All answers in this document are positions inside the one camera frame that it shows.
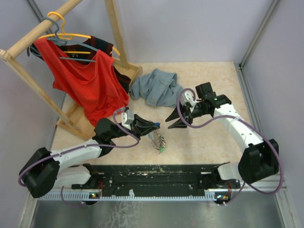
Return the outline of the left aluminium corner post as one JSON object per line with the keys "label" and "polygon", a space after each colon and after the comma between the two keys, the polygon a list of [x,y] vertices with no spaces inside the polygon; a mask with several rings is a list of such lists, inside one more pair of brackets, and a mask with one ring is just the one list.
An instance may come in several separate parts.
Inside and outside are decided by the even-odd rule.
{"label": "left aluminium corner post", "polygon": [[38,7],[37,3],[34,0],[25,0],[27,5],[29,6],[32,14],[38,20],[39,23],[42,22],[44,15],[42,14],[40,8]]}

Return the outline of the bunch of keys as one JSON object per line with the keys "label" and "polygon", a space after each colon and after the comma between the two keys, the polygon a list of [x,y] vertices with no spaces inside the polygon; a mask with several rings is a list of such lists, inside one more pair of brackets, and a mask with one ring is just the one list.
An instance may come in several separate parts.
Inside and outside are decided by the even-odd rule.
{"label": "bunch of keys", "polygon": [[156,149],[159,154],[163,153],[167,143],[164,137],[159,133],[159,131],[154,130],[153,132],[148,134],[148,137],[151,140],[153,148]]}

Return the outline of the aluminium corner post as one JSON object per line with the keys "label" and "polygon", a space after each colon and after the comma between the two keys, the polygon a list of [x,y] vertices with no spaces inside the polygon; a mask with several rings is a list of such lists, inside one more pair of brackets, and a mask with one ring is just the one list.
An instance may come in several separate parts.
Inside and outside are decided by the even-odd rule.
{"label": "aluminium corner post", "polygon": [[238,65],[240,70],[243,70],[244,67],[246,66],[246,64],[247,64],[248,60],[250,59],[251,55],[253,54],[256,46],[258,45],[260,39],[262,38],[262,35],[265,32],[270,20],[275,15],[280,3],[281,3],[281,0],[273,0],[271,2],[271,5],[270,5],[266,15],[264,16],[261,24],[259,25],[259,28],[258,28],[256,34],[254,35],[248,49],[246,50],[241,62]]}
{"label": "aluminium corner post", "polygon": [[25,0],[27,5],[29,6],[32,14],[38,20],[39,23],[42,22],[44,15],[42,14],[40,8],[38,7],[37,3],[34,0]]}

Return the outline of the wooden clothes rack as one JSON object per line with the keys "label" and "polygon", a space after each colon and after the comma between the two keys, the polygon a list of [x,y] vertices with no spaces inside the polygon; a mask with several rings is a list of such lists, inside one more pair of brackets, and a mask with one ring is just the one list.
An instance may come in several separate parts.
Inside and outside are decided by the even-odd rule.
{"label": "wooden clothes rack", "polygon": [[[105,2],[84,0],[66,17],[69,32],[94,35],[113,42]],[[0,3],[0,47],[8,50],[24,35],[30,32],[38,20],[24,0],[3,0]],[[17,62],[29,73],[37,84],[59,107],[67,110],[72,100],[63,92],[53,88],[54,81],[47,65],[37,57],[28,57],[25,52],[17,57]],[[82,138],[57,126],[58,116],[9,66],[0,64],[0,143],[29,141],[42,147],[46,143],[54,145],[74,145]]]}

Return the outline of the aluminium frame rail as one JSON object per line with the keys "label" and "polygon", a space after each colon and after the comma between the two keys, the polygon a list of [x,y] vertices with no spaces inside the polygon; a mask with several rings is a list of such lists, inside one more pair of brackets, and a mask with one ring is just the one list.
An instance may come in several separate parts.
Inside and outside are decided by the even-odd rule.
{"label": "aluminium frame rail", "polygon": [[[271,192],[276,189],[279,182],[280,175],[268,177],[264,180],[253,183],[252,185],[257,189],[265,192]],[[127,190],[125,196],[105,196],[105,190],[99,189],[86,189],[86,190],[73,190],[71,188],[64,189],[62,192],[63,199],[65,202],[72,201],[216,201],[227,189],[210,189],[206,190],[204,196],[193,196],[187,194],[187,196],[136,196],[133,189]],[[256,192],[248,184],[242,189],[241,193]],[[46,195],[37,198],[40,201],[62,201],[61,188],[51,190]]]}

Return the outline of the red tank top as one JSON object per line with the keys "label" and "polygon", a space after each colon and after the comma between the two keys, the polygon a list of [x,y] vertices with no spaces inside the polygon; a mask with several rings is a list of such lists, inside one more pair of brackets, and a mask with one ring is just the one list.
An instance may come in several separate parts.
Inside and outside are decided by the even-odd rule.
{"label": "red tank top", "polygon": [[67,93],[89,122],[96,126],[101,118],[129,104],[128,93],[118,82],[114,59],[98,49],[92,60],[70,58],[48,38],[33,43],[54,76],[53,87]]}

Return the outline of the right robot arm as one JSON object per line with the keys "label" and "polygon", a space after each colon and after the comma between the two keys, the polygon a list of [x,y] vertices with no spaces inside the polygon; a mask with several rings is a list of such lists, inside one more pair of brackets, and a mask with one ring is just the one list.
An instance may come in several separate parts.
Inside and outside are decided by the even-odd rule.
{"label": "right robot arm", "polygon": [[203,83],[195,89],[198,98],[194,97],[191,90],[183,90],[177,98],[178,105],[166,119],[166,122],[175,122],[168,128],[192,127],[194,118],[210,115],[223,125],[242,152],[239,162],[228,162],[213,168],[209,175],[211,183],[223,188],[229,180],[243,180],[252,184],[277,174],[278,143],[274,139],[264,140],[243,120],[226,95],[216,95],[211,83]]}

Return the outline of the right aluminium corner post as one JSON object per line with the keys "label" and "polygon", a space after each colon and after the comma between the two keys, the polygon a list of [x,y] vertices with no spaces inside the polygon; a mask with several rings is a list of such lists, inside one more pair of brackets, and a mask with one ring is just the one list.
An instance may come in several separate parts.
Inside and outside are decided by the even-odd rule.
{"label": "right aluminium corner post", "polygon": [[250,59],[251,55],[253,54],[256,46],[258,45],[260,39],[262,38],[262,35],[265,32],[270,20],[275,15],[280,3],[281,3],[281,0],[273,0],[271,2],[271,5],[270,5],[266,15],[264,16],[261,24],[259,25],[259,28],[258,28],[256,34],[254,35],[248,49],[246,50],[241,62],[238,65],[240,70],[243,70],[244,67],[246,66],[246,64],[247,64],[248,60]]}

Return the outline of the teal hanger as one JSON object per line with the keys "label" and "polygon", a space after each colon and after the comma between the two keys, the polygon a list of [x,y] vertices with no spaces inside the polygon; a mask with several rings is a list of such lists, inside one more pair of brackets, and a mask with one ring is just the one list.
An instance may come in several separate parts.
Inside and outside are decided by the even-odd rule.
{"label": "teal hanger", "polygon": [[[81,43],[81,42],[78,42],[78,41],[74,41],[74,40],[68,41],[68,40],[66,40],[66,39],[59,38],[59,36],[58,36],[58,34],[57,34],[57,32],[59,31],[59,25],[57,24],[57,22],[56,22],[55,20],[49,18],[49,17],[43,17],[43,18],[41,19],[41,21],[44,21],[44,20],[49,20],[50,22],[52,22],[53,24],[56,25],[57,29],[56,29],[56,31],[55,31],[55,38],[48,38],[48,40],[53,41],[57,46],[66,46],[67,43],[70,42],[70,43],[74,43],[74,44],[76,44],[76,45],[81,45],[81,46],[83,46],[83,47],[89,48],[89,49],[91,49],[91,50],[93,50],[93,51],[96,51],[96,52],[98,51],[97,48],[95,48],[95,47],[93,47],[93,46],[91,46],[91,45],[84,44],[84,43]],[[31,45],[30,45],[29,47],[27,47],[27,49],[26,49],[26,51],[27,51],[27,56],[28,56],[28,57],[30,56],[30,50],[33,49],[33,50],[34,50],[34,53],[32,53],[32,54],[35,55],[35,56],[37,56],[37,57],[41,57],[41,54],[39,53],[39,51],[38,51],[36,48],[34,48],[32,45],[33,45],[33,44],[31,44]]]}

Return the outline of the yellow hanger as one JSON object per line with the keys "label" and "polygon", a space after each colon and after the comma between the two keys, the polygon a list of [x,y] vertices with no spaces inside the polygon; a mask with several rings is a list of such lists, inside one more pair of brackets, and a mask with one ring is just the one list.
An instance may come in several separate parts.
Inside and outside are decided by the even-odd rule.
{"label": "yellow hanger", "polygon": [[[62,24],[61,26],[59,26],[57,24],[56,21],[54,21],[52,18],[50,18],[49,16],[50,15],[56,15],[58,16],[61,20],[62,20]],[[65,40],[72,40],[74,37],[80,37],[80,38],[92,38],[91,36],[89,35],[84,35],[84,34],[77,34],[77,33],[66,33],[65,30],[64,30],[64,26],[66,24],[66,21],[64,19],[64,17],[57,13],[57,12],[54,12],[54,11],[51,11],[47,14],[47,17],[43,17],[42,20],[49,20],[50,22],[52,22],[56,27],[57,29],[55,30],[54,33],[52,34],[48,34],[48,35],[43,35],[39,38],[47,38],[47,37],[57,37],[57,38],[60,38],[60,39],[65,39]]]}

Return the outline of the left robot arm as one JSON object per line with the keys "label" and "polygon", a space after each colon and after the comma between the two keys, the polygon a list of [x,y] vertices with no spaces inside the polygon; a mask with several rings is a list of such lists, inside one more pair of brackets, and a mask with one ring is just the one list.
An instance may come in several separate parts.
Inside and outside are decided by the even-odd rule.
{"label": "left robot arm", "polygon": [[127,112],[122,113],[121,123],[102,118],[94,129],[94,137],[84,143],[63,150],[37,149],[19,172],[18,183],[34,198],[63,186],[85,185],[92,189],[98,185],[99,177],[81,162],[105,156],[118,148],[113,142],[115,138],[131,136],[139,142],[142,136],[160,126],[160,123]]}

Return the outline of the blue denim shirt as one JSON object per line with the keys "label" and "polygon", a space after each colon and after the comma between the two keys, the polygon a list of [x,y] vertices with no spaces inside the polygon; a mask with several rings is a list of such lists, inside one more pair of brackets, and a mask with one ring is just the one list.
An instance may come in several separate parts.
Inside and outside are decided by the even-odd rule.
{"label": "blue denim shirt", "polygon": [[172,107],[177,105],[177,98],[183,87],[178,84],[176,73],[168,73],[154,69],[151,73],[138,77],[131,86],[131,98],[143,98],[146,104],[158,107]]}

